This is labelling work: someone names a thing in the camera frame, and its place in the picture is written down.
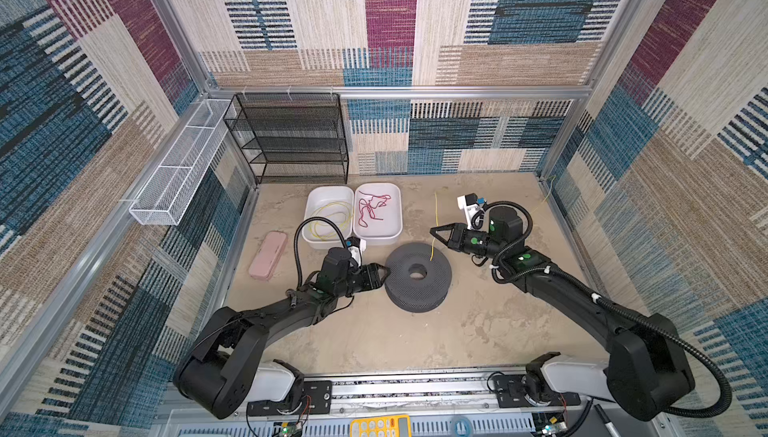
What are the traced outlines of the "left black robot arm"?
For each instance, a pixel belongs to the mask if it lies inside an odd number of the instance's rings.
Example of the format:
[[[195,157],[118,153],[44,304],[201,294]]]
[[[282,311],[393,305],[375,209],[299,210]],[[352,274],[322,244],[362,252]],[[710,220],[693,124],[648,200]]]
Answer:
[[[330,248],[321,269],[303,276],[299,256],[299,238],[310,223],[328,225],[338,245]],[[304,398],[303,374],[279,361],[288,381],[281,389],[271,388],[268,378],[258,371],[267,347],[290,333],[311,327],[340,310],[338,301],[353,300],[358,293],[381,288],[391,269],[378,264],[364,264],[361,240],[345,237],[340,228],[326,217],[309,217],[296,229],[293,254],[297,285],[286,297],[258,309],[235,311],[230,307],[216,310],[180,360],[173,375],[179,393],[195,401],[218,419],[232,415],[245,402],[275,401],[294,411]]]

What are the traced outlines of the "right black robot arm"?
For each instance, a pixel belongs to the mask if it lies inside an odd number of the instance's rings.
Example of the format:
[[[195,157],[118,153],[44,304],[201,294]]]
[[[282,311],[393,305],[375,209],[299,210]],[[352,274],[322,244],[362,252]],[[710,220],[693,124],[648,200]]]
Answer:
[[[612,301],[528,246],[534,221],[522,205],[476,199],[462,208],[474,211],[467,222],[435,226],[431,236],[450,250],[480,258],[490,265],[496,283],[546,302],[592,336],[609,355],[603,371],[607,397],[627,414],[641,421],[660,413],[706,419],[730,408],[733,391],[723,371],[680,338],[669,319]],[[704,408],[677,404],[696,386],[690,358],[710,372],[719,388],[716,402]]]

